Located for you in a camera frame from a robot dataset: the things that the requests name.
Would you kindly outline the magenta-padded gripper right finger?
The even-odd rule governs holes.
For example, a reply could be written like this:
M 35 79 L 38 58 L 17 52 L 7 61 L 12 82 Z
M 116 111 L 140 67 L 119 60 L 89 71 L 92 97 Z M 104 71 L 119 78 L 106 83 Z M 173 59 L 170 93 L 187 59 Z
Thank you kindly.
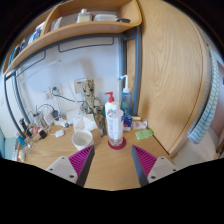
M 177 168 L 166 157 L 156 157 L 135 145 L 132 146 L 131 154 L 141 186 L 177 171 Z

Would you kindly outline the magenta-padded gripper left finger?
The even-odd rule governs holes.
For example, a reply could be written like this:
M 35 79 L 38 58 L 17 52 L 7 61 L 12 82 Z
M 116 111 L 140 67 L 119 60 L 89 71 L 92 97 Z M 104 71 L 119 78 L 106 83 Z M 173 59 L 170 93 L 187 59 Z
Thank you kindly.
M 60 156 L 47 168 L 47 171 L 83 187 L 94 155 L 94 146 L 88 146 L 69 157 Z

